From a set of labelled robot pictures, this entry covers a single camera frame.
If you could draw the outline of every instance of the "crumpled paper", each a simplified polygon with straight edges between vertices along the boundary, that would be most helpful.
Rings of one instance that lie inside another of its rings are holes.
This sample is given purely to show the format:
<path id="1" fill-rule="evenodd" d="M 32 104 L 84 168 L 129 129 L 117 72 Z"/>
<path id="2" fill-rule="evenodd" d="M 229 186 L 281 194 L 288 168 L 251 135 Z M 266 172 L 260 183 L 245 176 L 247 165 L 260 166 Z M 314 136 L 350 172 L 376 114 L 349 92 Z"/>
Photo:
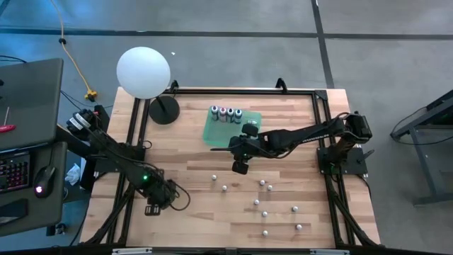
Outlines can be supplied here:
<path id="1" fill-rule="evenodd" d="M 79 181 L 81 175 L 80 167 L 77 166 L 77 164 L 74 163 L 74 166 L 71 168 L 71 170 L 68 171 L 66 174 L 66 177 L 64 177 L 65 181 L 68 181 L 69 184 L 72 186 Z"/>

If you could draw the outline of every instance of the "red object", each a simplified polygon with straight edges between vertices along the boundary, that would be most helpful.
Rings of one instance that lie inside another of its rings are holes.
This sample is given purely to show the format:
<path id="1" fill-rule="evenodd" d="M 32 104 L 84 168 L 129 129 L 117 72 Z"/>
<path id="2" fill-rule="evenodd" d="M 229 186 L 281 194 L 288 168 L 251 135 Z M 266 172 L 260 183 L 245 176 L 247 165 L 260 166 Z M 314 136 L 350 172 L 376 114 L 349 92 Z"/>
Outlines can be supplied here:
<path id="1" fill-rule="evenodd" d="M 0 132 L 9 132 L 11 130 L 15 130 L 16 125 L 2 125 L 0 126 Z"/>

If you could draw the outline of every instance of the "keyboard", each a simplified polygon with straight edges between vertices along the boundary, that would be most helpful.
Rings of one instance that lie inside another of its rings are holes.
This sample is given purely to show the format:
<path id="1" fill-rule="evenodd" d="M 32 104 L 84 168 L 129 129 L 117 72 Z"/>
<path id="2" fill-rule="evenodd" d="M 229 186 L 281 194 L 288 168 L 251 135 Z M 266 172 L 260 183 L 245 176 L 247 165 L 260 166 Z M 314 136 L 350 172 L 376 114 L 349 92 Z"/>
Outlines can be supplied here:
<path id="1" fill-rule="evenodd" d="M 0 155 L 0 193 L 30 187 L 30 178 L 29 153 Z"/>

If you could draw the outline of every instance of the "lamp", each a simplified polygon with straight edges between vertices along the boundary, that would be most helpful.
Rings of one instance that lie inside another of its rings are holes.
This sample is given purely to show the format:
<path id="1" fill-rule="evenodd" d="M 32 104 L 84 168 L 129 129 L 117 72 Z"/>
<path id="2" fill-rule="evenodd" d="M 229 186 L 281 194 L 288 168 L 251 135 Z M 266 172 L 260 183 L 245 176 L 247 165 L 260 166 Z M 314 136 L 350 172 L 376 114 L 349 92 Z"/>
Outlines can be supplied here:
<path id="1" fill-rule="evenodd" d="M 170 82 L 170 67 L 156 50 L 134 47 L 118 60 L 116 75 L 121 87 L 136 98 L 156 98 L 149 105 L 149 116 L 155 123 L 172 123 L 179 116 L 179 104 L 171 96 L 159 96 Z"/>

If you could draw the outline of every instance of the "green mat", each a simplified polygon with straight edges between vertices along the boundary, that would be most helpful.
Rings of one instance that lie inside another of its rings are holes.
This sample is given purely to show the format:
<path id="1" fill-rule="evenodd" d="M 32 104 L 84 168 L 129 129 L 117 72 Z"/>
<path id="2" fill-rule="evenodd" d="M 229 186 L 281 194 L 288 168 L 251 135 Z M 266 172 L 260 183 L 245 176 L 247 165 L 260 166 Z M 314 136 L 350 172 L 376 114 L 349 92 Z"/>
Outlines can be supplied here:
<path id="1" fill-rule="evenodd" d="M 207 145 L 212 145 L 215 147 L 228 147 L 229 140 L 233 136 L 239 136 L 243 134 L 242 126 L 244 124 L 247 124 L 247 120 L 256 121 L 257 122 L 256 127 L 258 127 L 258 130 L 260 129 L 261 113 L 243 110 L 240 124 L 223 123 L 220 120 L 212 119 L 212 113 L 209 108 L 207 109 L 207 117 L 205 131 L 203 132 L 203 140 Z"/>

